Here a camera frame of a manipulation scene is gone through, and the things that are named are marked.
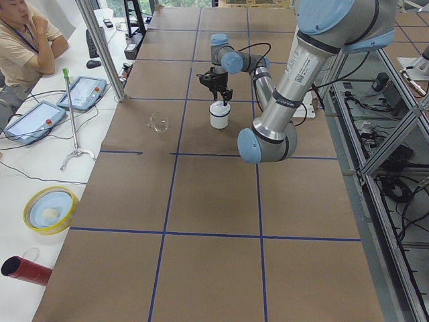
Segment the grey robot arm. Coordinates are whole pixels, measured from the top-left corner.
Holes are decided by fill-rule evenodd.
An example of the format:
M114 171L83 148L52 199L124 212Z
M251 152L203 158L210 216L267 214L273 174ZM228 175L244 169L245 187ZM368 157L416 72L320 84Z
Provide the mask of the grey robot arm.
M225 34L210 39L210 70L199 81L223 101L232 98L228 75L251 76L263 113L237 138L240 156L248 163L278 162L296 149L292 117L325 62L339 52L370 52L388 46L394 35L396 1L301 1L296 14L297 46L284 75L274 85L267 59L234 50Z

